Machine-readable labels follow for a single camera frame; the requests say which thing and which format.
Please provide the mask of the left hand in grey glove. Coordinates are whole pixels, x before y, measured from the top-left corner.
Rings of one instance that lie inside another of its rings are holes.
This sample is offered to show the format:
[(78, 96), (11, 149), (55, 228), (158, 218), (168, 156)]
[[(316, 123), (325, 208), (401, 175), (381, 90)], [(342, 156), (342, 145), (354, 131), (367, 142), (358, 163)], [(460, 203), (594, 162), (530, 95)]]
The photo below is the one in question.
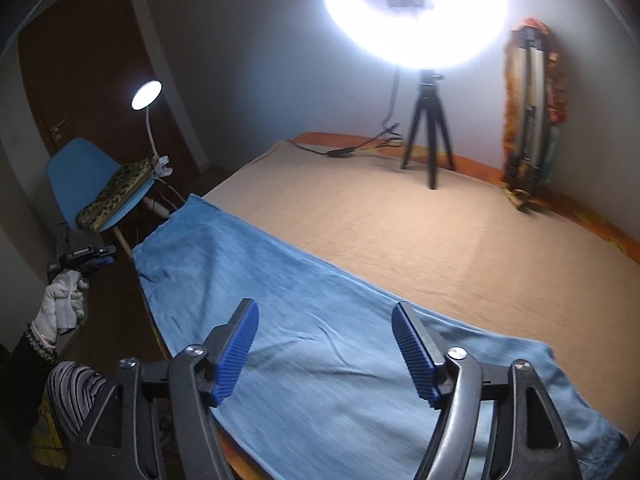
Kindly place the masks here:
[(34, 334), (46, 347), (54, 348), (59, 336), (76, 330), (84, 320), (88, 288), (88, 282), (74, 270), (58, 274), (46, 287), (32, 321)]

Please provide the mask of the left forearm in black sleeve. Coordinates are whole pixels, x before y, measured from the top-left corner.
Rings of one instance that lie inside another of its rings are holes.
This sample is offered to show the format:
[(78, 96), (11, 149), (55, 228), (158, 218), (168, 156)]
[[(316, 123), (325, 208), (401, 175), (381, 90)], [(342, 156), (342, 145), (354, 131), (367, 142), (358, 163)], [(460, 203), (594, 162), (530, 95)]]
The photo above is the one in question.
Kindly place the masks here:
[(18, 445), (25, 445), (38, 419), (44, 386), (58, 352), (32, 323), (12, 352), (1, 346), (1, 421)]

